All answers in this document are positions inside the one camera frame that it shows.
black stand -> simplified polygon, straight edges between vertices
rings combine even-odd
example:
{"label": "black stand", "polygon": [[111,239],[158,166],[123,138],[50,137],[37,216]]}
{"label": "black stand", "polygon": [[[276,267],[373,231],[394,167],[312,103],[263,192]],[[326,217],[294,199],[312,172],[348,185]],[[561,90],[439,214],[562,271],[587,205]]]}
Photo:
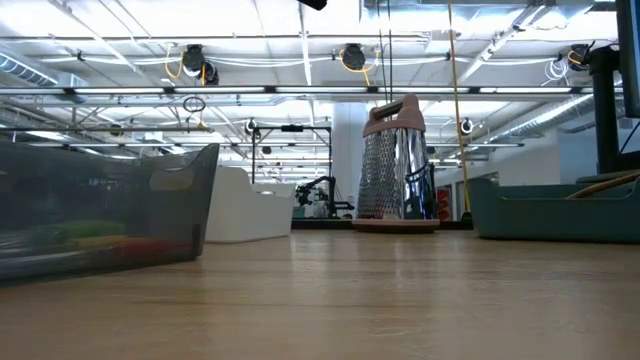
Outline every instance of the black stand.
{"label": "black stand", "polygon": [[621,154],[618,142],[613,74],[620,69],[620,53],[611,47],[593,50],[588,56],[593,79],[598,173],[640,169],[640,151]]}

black post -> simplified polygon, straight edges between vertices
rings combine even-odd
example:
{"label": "black post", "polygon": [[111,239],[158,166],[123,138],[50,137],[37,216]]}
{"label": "black post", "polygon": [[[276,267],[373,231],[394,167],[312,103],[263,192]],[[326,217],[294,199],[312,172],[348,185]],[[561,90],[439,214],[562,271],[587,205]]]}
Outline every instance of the black post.
{"label": "black post", "polygon": [[256,183],[256,129],[251,132],[251,183]]}
{"label": "black post", "polygon": [[331,136],[331,129],[327,129],[329,133],[329,177],[333,177],[333,137]]}
{"label": "black post", "polygon": [[620,67],[618,51],[611,47],[593,50],[589,55],[589,72],[593,78],[598,173],[617,171],[619,152],[613,72]]}

teal container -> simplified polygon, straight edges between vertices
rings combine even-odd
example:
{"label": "teal container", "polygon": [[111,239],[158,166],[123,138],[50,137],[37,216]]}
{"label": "teal container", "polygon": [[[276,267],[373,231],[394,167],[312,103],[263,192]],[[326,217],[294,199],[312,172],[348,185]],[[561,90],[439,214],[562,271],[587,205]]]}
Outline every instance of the teal container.
{"label": "teal container", "polygon": [[484,239],[640,243],[640,183],[565,199],[588,186],[497,186],[488,179],[470,180],[474,228]]}

metal beam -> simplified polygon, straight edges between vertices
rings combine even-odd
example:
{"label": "metal beam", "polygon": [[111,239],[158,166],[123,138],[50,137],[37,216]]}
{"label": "metal beam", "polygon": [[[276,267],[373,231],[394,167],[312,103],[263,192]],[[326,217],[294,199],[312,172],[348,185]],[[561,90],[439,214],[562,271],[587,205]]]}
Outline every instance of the metal beam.
{"label": "metal beam", "polygon": [[[0,132],[12,132],[12,131],[8,131],[11,130],[10,128],[0,128]],[[47,131],[47,132],[51,132],[51,129],[38,129],[38,130],[31,130],[31,131]],[[16,132],[26,132],[24,130],[17,130]],[[251,143],[202,143],[202,142],[168,142],[168,143],[100,143],[100,144],[88,144],[88,143],[32,143],[32,145],[34,146],[41,146],[41,147],[61,147],[61,146],[71,146],[71,147],[166,147],[166,146],[193,146],[193,147],[203,147],[203,146],[208,146],[208,145],[212,145],[212,144],[218,144],[220,146],[228,146],[230,148],[250,148],[252,146]],[[272,146],[272,147],[326,147],[325,144],[323,143],[286,143],[286,142],[279,142],[279,143],[263,143],[262,146]],[[427,143],[427,146],[430,147],[444,147],[444,148],[457,148],[459,147],[458,144],[452,144],[452,143],[433,143],[433,144],[429,144]],[[504,144],[465,144],[465,147],[477,147],[477,148],[490,148],[490,149],[497,149],[497,148],[506,148],[506,147],[522,147],[524,146],[524,144],[522,143],[504,143]],[[264,161],[277,161],[273,160],[273,159],[269,159],[269,158],[264,158],[261,159]]]}
{"label": "metal beam", "polygon": [[[300,37],[298,35],[222,35],[222,36],[135,36],[133,40],[138,43],[175,43],[180,45],[187,45],[192,43],[206,44],[216,43],[219,45],[220,41],[255,41],[256,39],[264,39],[265,41],[277,41],[277,40],[297,40]],[[344,40],[358,40],[358,41],[378,41],[378,34],[323,34],[323,35],[309,35],[309,39],[336,39],[340,42]],[[416,41],[426,42],[424,36],[419,34],[404,34],[394,35],[395,40],[402,41]],[[103,37],[104,41],[110,44],[125,44],[131,43],[130,37]],[[72,43],[74,45],[82,43],[93,43],[96,40],[93,37],[86,36],[61,36],[61,37],[49,37],[49,36],[2,36],[0,37],[0,43],[5,44],[25,44],[25,43]]]}
{"label": "metal beam", "polygon": [[[321,95],[359,95],[366,98],[376,95],[384,96],[385,88],[379,86],[215,86],[215,87],[77,87],[77,88],[30,88],[30,87],[6,87],[0,88],[0,96],[47,96],[58,97],[83,95],[83,96],[136,96],[148,95],[154,98],[172,98],[186,95],[251,95],[251,94],[283,94],[306,100],[304,96],[313,96],[314,99]],[[418,97],[440,97],[442,100],[453,96],[453,87],[450,86],[398,86],[394,92],[400,95],[415,94]],[[458,89],[461,96],[470,97],[522,97],[535,101],[536,96],[568,98],[576,94],[591,94],[593,88],[585,86],[565,87],[540,87],[540,86],[463,86]],[[176,100],[168,101],[171,105]]]}

yellow pole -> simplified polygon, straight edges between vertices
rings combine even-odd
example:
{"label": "yellow pole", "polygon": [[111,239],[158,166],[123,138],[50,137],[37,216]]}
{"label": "yellow pole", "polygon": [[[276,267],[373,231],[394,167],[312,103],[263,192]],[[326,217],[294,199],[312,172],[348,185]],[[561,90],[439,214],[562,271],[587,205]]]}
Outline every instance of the yellow pole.
{"label": "yellow pole", "polygon": [[464,156],[464,143],[462,139],[462,129],[460,127],[460,105],[458,103],[458,71],[456,69],[456,49],[454,46],[453,34],[453,0],[448,1],[449,7],[449,43],[451,45],[451,68],[453,69],[453,99],[456,106],[456,129],[458,133],[458,143],[460,144],[460,159],[462,160],[462,174],[464,176],[464,205],[465,211],[471,209],[471,201],[469,200],[469,185],[467,174],[467,160]]}

